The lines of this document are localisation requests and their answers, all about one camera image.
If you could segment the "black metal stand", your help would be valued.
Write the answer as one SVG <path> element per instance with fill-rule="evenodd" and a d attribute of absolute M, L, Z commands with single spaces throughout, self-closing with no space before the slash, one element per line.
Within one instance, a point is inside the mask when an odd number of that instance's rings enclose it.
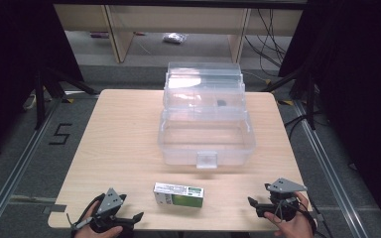
<path fill-rule="evenodd" d="M 37 108 L 37 123 L 35 129 L 38 130 L 45 121 L 45 89 L 52 98 L 62 99 L 65 97 L 65 92 L 60 85 L 60 81 L 65 81 L 70 85 L 84 91 L 89 95 L 97 95 L 98 91 L 87 86 L 83 81 L 76 80 L 68 74 L 58 71 L 51 67 L 40 68 L 35 76 L 35 92 L 36 92 L 36 108 Z"/>
<path fill-rule="evenodd" d="M 294 82 L 290 90 L 290 96 L 293 99 L 301 99 L 304 96 L 307 100 L 307 112 L 305 118 L 311 126 L 311 129 L 314 130 L 316 128 L 314 122 L 315 81 L 314 77 L 305 66 L 299 67 L 295 71 L 282 77 L 276 83 L 269 84 L 266 88 L 262 89 L 262 92 L 272 92 L 290 81 Z"/>

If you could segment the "light wooden shelf unit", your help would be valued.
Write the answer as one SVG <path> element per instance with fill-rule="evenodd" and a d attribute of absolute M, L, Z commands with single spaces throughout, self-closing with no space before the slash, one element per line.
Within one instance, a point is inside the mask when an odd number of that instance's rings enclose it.
<path fill-rule="evenodd" d="M 254 8 L 57 4 L 55 9 L 66 31 L 106 32 L 119 62 L 125 61 L 136 32 L 226 35 L 231 58 L 239 62 L 246 35 L 290 37 L 302 15 L 300 10 Z"/>

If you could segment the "person's right hand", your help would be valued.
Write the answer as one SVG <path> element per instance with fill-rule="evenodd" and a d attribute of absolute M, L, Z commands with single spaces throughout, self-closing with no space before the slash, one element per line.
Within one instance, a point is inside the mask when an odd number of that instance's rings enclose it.
<path fill-rule="evenodd" d="M 314 231 L 309 220 L 299 211 L 290 221 L 281 221 L 270 212 L 265 212 L 264 217 L 277 227 L 277 230 L 274 232 L 275 237 L 314 238 Z"/>

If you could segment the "black curtain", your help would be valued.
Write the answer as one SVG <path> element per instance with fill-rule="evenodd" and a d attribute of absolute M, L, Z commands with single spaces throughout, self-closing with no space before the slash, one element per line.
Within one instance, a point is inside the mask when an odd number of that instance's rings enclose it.
<path fill-rule="evenodd" d="M 332 43 L 315 62 L 326 115 L 381 209 L 381 0 L 305 0 L 280 70 L 306 60 L 318 33 L 336 11 Z"/>
<path fill-rule="evenodd" d="M 62 80 L 83 87 L 54 4 L 0 0 L 0 140 L 38 84 L 59 97 Z"/>

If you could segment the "green and white carton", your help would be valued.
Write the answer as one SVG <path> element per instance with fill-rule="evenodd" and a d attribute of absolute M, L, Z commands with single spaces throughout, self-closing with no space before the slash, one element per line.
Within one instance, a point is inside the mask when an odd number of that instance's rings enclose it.
<path fill-rule="evenodd" d="M 201 208 L 204 200 L 203 188 L 188 185 L 156 182 L 153 193 L 160 204 Z"/>

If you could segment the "metal floor rail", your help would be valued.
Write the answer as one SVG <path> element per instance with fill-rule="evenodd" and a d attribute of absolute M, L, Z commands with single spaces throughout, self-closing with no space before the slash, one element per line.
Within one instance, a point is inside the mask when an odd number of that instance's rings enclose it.
<path fill-rule="evenodd" d="M 31 159 L 33 158 L 42 138 L 44 137 L 47 128 L 56 112 L 56 110 L 61 105 L 62 101 L 60 99 L 53 99 L 49 105 L 49 109 L 45 114 L 45 119 L 42 124 L 36 129 L 31 136 L 26 148 L 24 149 L 22 155 L 17 161 L 12 172 L 6 179 L 3 187 L 0 189 L 0 218 L 9 203 L 9 200 L 18 186 L 25 170 L 27 169 Z"/>
<path fill-rule="evenodd" d="M 340 181 L 317 132 L 311 127 L 307 119 L 305 119 L 302 125 L 352 236 L 354 238 L 368 238 L 368 233 L 363 226 L 360 216 Z"/>

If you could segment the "grey floor tape patch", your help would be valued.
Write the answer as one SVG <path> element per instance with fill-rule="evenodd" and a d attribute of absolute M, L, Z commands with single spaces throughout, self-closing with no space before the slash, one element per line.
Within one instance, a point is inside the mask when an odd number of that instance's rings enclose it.
<path fill-rule="evenodd" d="M 64 204 L 49 204 L 43 209 L 44 214 L 51 214 L 52 212 L 65 212 L 66 206 Z"/>

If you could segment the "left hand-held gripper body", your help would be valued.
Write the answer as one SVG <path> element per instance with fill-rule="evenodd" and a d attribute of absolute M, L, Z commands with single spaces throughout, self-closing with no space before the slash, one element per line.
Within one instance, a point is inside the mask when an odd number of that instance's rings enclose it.
<path fill-rule="evenodd" d="M 116 216 L 124 202 L 113 188 L 109 188 L 106 193 L 99 195 L 96 200 L 98 204 L 91 209 L 91 221 L 88 223 L 92 231 L 103 233 L 114 227 L 122 227 L 123 233 L 133 232 L 135 222 L 132 218 Z"/>

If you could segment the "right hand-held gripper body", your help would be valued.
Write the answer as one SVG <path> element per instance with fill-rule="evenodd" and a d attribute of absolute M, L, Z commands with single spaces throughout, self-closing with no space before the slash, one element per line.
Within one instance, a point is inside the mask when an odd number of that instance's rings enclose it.
<path fill-rule="evenodd" d="M 258 202 L 258 206 L 255 208 L 257 215 L 263 217 L 265 212 L 270 212 L 281 220 L 292 220 L 300 208 L 295 192 L 307 191 L 308 188 L 286 178 L 278 178 L 271 183 L 270 189 L 271 204 Z"/>

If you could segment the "clear plastic storage box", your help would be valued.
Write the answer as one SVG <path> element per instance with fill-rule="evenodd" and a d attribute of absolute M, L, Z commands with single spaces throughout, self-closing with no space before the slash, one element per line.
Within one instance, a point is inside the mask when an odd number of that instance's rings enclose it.
<path fill-rule="evenodd" d="M 168 165 L 240 166 L 256 147 L 236 63 L 171 62 L 163 105 L 158 145 Z"/>

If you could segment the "crumpled clear plastic bag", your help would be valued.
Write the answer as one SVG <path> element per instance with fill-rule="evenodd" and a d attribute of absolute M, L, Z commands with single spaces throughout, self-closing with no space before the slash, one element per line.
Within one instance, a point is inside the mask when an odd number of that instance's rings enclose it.
<path fill-rule="evenodd" d="M 184 43 L 187 38 L 188 38 L 188 35 L 183 33 L 165 33 L 163 35 L 163 41 L 165 43 L 176 44 L 176 45 Z"/>

